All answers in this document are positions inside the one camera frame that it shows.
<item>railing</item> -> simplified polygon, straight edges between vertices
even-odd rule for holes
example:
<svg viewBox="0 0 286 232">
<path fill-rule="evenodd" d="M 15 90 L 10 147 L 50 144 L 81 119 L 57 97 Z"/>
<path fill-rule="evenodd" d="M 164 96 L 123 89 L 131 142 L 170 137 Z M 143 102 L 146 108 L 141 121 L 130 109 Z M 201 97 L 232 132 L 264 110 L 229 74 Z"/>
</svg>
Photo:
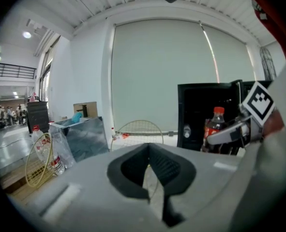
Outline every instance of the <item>railing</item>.
<svg viewBox="0 0 286 232">
<path fill-rule="evenodd" d="M 34 79 L 35 68 L 0 63 L 0 76 Z"/>
</svg>

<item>white wall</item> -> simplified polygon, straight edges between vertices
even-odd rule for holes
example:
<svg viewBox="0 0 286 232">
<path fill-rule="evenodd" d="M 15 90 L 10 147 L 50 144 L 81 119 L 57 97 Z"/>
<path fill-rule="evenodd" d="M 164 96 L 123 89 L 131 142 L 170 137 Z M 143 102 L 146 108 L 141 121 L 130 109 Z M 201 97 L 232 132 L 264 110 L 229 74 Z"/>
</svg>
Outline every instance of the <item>white wall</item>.
<svg viewBox="0 0 286 232">
<path fill-rule="evenodd" d="M 0 44 L 1 63 L 15 64 L 37 68 L 39 58 L 33 56 L 33 51 L 11 44 Z"/>
<path fill-rule="evenodd" d="M 0 76 L 0 86 L 35 86 L 35 79 Z"/>
<path fill-rule="evenodd" d="M 275 66 L 276 76 L 278 76 L 286 64 L 286 58 L 284 56 L 284 52 L 277 41 L 267 45 L 266 48 L 269 50 L 271 54 Z"/>
<path fill-rule="evenodd" d="M 72 117 L 73 104 L 97 102 L 102 116 L 101 67 L 105 22 L 81 32 L 69 41 L 60 38 L 51 65 L 48 100 L 55 121 Z"/>
<path fill-rule="evenodd" d="M 48 86 L 49 113 L 54 121 L 73 115 L 72 99 L 75 95 L 71 42 L 61 37 L 51 64 Z"/>
</svg>

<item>coca-cola bottle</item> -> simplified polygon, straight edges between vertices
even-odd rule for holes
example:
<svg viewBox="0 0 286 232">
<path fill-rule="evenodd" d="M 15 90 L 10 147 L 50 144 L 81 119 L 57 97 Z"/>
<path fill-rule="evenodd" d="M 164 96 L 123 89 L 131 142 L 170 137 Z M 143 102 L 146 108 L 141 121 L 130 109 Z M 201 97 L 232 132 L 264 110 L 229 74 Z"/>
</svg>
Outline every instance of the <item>coca-cola bottle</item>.
<svg viewBox="0 0 286 232">
<path fill-rule="evenodd" d="M 210 145 L 207 142 L 206 138 L 209 135 L 212 135 L 222 130 L 225 127 L 224 113 L 225 113 L 225 109 L 223 107 L 216 106 L 214 108 L 214 117 L 205 126 L 205 133 L 204 133 L 203 145 L 201 147 L 201 151 L 210 152 L 210 153 L 220 153 L 221 145 Z"/>
</svg>

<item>red bottle cap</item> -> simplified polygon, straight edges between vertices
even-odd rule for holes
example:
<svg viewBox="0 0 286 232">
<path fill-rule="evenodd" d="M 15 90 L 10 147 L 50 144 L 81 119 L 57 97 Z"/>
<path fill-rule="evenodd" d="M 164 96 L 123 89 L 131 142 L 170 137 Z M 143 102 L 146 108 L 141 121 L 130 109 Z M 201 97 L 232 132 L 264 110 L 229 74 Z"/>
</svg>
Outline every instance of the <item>red bottle cap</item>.
<svg viewBox="0 0 286 232">
<path fill-rule="evenodd" d="M 216 106 L 214 107 L 214 113 L 218 113 L 218 114 L 224 114 L 225 113 L 225 109 L 221 106 Z"/>
</svg>

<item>black cabinet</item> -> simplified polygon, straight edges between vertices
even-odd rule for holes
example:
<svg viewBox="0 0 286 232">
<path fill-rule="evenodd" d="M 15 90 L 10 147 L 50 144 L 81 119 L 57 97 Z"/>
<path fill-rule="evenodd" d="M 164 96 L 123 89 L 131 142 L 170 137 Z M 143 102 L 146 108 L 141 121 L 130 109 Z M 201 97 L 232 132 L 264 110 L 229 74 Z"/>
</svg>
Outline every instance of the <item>black cabinet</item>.
<svg viewBox="0 0 286 232">
<path fill-rule="evenodd" d="M 27 120 L 29 131 L 33 129 L 33 126 L 39 125 L 40 130 L 43 133 L 49 130 L 49 118 L 47 102 L 28 102 L 27 103 Z"/>
</svg>

